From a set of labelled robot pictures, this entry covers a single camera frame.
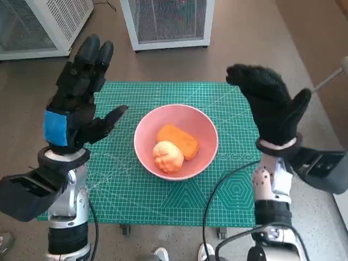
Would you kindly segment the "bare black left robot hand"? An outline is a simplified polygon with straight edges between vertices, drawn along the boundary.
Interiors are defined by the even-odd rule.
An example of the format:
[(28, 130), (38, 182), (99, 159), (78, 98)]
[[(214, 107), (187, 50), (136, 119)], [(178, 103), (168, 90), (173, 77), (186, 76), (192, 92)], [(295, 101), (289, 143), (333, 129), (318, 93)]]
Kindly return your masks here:
[(100, 43), (99, 36), (88, 36), (73, 61), (68, 61), (57, 79), (57, 91), (45, 111), (44, 136), (56, 154), (72, 154), (86, 143), (94, 144), (114, 129), (127, 111), (121, 105), (104, 118), (95, 117), (94, 94), (105, 84), (105, 73), (114, 51), (111, 41)]

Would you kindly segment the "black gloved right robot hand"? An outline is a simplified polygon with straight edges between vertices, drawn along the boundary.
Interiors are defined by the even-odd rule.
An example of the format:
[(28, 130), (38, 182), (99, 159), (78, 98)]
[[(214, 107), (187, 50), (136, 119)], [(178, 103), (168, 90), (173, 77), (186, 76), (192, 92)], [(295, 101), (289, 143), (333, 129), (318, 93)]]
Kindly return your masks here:
[(297, 125), (312, 96), (308, 88), (292, 98), (280, 74), (244, 64), (228, 67), (226, 82), (238, 86), (247, 99), (262, 140), (284, 146), (296, 138)]

